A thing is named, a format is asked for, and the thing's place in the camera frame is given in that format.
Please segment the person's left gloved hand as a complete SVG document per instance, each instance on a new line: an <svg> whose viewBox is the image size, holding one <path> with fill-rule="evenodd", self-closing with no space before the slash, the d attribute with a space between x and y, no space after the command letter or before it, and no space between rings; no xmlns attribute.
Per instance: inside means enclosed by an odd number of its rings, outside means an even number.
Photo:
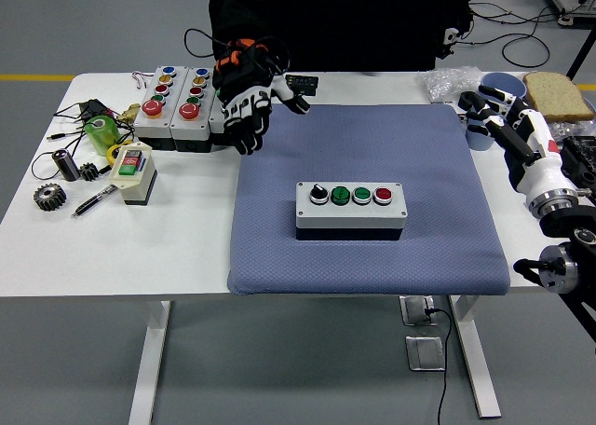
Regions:
<svg viewBox="0 0 596 425"><path fill-rule="evenodd" d="M454 46L463 35L463 32L455 27L447 28L444 32L443 43L439 58L446 59L454 53Z"/></svg>

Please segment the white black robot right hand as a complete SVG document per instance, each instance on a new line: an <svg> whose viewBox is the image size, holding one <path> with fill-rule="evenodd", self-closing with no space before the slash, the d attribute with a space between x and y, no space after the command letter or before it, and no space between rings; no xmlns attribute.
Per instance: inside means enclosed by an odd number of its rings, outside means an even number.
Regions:
<svg viewBox="0 0 596 425"><path fill-rule="evenodd" d="M503 150L513 189L535 206L558 193L573 196L576 187L562 173L562 157L549 125L522 98L501 89L479 86L460 94L469 130L492 138Z"/></svg>

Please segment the person's right gloved hand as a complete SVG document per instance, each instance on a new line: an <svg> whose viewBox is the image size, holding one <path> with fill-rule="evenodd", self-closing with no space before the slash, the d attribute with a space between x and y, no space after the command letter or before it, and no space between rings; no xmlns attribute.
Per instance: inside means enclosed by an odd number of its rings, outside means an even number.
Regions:
<svg viewBox="0 0 596 425"><path fill-rule="evenodd" d="M309 111L310 104L285 79L289 64L287 48L272 36L233 40L217 57L213 85L223 109L223 131L239 154L262 148L274 98L294 114Z"/></svg>

